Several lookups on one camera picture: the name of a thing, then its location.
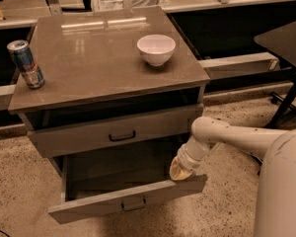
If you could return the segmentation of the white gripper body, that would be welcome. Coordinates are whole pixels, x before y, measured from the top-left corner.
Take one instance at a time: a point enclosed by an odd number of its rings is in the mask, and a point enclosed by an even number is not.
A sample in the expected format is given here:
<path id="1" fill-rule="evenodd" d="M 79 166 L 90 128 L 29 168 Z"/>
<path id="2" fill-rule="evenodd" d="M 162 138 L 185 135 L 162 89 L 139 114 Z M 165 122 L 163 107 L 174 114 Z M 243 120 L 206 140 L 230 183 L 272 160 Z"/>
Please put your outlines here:
<path id="1" fill-rule="evenodd" d="M 178 151 L 179 165 L 185 173 L 191 175 L 199 167 L 203 156 L 204 152 L 198 144 L 183 144 Z"/>

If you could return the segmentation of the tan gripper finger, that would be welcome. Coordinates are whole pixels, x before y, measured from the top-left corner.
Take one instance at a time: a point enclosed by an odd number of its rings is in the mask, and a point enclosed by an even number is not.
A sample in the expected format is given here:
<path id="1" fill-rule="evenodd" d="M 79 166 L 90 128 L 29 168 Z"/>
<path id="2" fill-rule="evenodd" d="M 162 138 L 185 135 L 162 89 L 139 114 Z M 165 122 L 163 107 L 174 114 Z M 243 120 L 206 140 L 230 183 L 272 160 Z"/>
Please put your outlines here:
<path id="1" fill-rule="evenodd" d="M 178 157 L 175 157 L 170 166 L 170 178 L 173 181 L 182 181 L 192 175 L 191 170 L 187 170 L 180 165 Z"/>

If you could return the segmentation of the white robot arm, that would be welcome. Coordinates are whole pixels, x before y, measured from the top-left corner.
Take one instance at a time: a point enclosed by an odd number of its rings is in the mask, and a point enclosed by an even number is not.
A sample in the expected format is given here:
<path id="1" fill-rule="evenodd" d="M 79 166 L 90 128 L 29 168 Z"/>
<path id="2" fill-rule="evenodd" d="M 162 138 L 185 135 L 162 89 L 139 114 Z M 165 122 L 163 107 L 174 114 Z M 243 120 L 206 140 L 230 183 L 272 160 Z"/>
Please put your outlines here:
<path id="1" fill-rule="evenodd" d="M 296 237 L 296 129 L 233 126 L 219 119 L 197 118 L 189 140 L 172 161 L 171 179 L 190 177 L 219 143 L 262 160 L 254 237 Z"/>

